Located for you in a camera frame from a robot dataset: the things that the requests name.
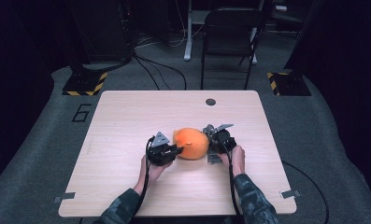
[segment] yellow and black caution tape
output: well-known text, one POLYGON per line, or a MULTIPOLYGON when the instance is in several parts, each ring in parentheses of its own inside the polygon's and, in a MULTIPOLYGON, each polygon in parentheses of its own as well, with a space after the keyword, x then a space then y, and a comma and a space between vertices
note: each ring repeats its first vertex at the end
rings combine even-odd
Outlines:
POLYGON ((63 95, 73 95, 73 96, 80 96, 80 95, 96 95, 103 87, 104 81, 106 80, 107 73, 104 73, 100 76, 97 85, 95 86, 93 91, 63 91, 63 95))
POLYGON ((287 76, 288 73, 267 73, 267 78, 269 78, 270 87, 272 88, 273 93, 275 95, 280 95, 280 92, 278 91, 278 84, 276 83, 274 79, 274 75, 287 76))

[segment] desk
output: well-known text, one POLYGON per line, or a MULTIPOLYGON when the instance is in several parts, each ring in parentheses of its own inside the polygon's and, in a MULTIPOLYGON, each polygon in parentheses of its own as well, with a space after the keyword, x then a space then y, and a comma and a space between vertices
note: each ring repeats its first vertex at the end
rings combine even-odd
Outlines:
MULTIPOLYGON (((262 10, 264 6, 264 0, 260 0, 258 9, 262 10)), ((205 23, 205 18, 208 15, 209 11, 204 10, 193 10, 192 8, 192 0, 188 0, 188 36, 186 41, 186 47, 185 47, 185 54, 184 54, 184 60, 186 62, 191 60, 192 55, 192 25, 193 24, 199 24, 202 25, 205 23)), ((250 35, 250 39, 254 38, 256 33, 256 30, 253 29, 252 33, 250 35)), ((252 60, 252 64, 257 63, 257 57, 254 55, 254 58, 252 60)))
MULTIPOLYGON (((63 200, 62 217, 98 217, 138 179, 149 138, 185 127, 232 123, 228 131, 246 150, 246 172, 278 213, 296 210, 256 91, 105 91, 95 110, 63 200), (206 99, 216 100, 213 106, 206 99)), ((138 217, 234 215, 229 172, 221 164, 177 158, 147 190, 138 217)))

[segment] sleeve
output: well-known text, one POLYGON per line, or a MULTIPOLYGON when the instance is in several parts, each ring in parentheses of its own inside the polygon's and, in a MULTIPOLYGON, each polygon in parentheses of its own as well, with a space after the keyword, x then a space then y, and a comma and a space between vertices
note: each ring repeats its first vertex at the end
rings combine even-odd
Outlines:
POLYGON ((275 207, 246 174, 237 175, 234 182, 247 224, 279 223, 275 207))
POLYGON ((136 210, 139 195, 133 190, 126 190, 93 224, 126 224, 136 210))

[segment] person's hand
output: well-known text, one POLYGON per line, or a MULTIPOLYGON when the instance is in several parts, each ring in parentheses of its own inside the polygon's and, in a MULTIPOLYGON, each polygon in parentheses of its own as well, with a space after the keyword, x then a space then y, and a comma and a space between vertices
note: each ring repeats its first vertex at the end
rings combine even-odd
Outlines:
MULTIPOLYGON (((223 164, 229 167, 228 155, 226 153, 222 153, 218 156, 221 158, 223 164)), ((234 149, 232 149, 232 166, 234 177, 245 173, 245 159, 246 153, 244 149, 241 146, 235 146, 234 149)))
MULTIPOLYGON (((139 171, 139 177, 138 182, 134 186, 134 190, 138 193, 138 195, 141 195, 142 189, 144 188, 144 182, 145 182, 145 174, 147 173, 147 166, 145 164, 146 157, 142 157, 141 159, 141 170, 139 171)), ((159 176, 162 174, 165 168, 169 167, 173 162, 169 162, 166 165, 163 166, 157 166, 157 165, 150 165, 150 171, 149 171, 149 181, 148 181, 148 187, 152 186, 156 183, 156 180, 159 178, 159 176)))

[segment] table leg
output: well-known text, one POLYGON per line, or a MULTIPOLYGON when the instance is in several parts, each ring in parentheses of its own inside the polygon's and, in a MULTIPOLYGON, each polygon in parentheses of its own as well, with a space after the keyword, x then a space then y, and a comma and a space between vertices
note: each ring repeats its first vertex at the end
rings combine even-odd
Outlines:
POLYGON ((192 0, 189 0, 188 5, 188 38, 186 41, 184 60, 186 62, 191 60, 192 54, 192 0))

